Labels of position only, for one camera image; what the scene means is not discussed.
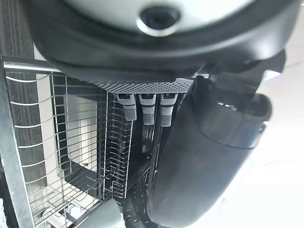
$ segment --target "camera lens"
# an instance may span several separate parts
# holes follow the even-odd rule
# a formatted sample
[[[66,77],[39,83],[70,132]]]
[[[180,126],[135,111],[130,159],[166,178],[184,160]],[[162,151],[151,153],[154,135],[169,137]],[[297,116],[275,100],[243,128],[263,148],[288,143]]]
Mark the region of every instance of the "camera lens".
[[[181,15],[174,8],[154,6],[142,11],[140,17],[147,27],[155,30],[164,30],[176,24]]]

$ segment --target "black cover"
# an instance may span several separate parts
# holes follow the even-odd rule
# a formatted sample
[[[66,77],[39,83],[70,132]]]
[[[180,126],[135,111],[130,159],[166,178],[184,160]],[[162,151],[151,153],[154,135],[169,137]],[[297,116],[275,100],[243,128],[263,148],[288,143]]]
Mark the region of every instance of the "black cover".
[[[270,101],[263,95],[236,111],[204,95],[203,84],[199,79],[185,98],[148,190],[148,214],[162,226],[189,226],[212,207],[271,115]]]
[[[257,0],[228,19],[168,37],[110,28],[62,0],[22,0],[43,56],[70,76],[91,82],[160,82],[192,76],[203,62],[274,56],[286,44],[300,0]]]

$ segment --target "round button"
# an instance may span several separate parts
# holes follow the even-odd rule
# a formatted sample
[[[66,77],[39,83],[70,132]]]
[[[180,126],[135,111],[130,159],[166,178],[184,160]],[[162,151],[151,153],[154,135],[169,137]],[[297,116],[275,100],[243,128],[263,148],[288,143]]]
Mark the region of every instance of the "round button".
[[[167,36],[175,32],[181,19],[179,11],[172,7],[153,6],[140,13],[138,28],[151,36]]]

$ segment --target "grid pattern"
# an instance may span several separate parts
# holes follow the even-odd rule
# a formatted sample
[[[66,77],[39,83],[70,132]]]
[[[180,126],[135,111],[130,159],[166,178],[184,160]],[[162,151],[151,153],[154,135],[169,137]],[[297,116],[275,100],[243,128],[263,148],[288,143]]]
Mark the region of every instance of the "grid pattern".
[[[58,217],[67,228],[97,203],[121,202],[133,123],[114,95],[62,74],[6,73],[6,80],[35,226]]]

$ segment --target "dish rack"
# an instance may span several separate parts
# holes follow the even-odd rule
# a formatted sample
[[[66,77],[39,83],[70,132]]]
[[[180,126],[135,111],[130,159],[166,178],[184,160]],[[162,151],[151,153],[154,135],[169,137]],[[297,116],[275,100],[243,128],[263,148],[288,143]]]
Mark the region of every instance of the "dish rack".
[[[1,69],[0,155],[19,226],[68,228],[125,199],[133,122],[113,94],[37,62]]]

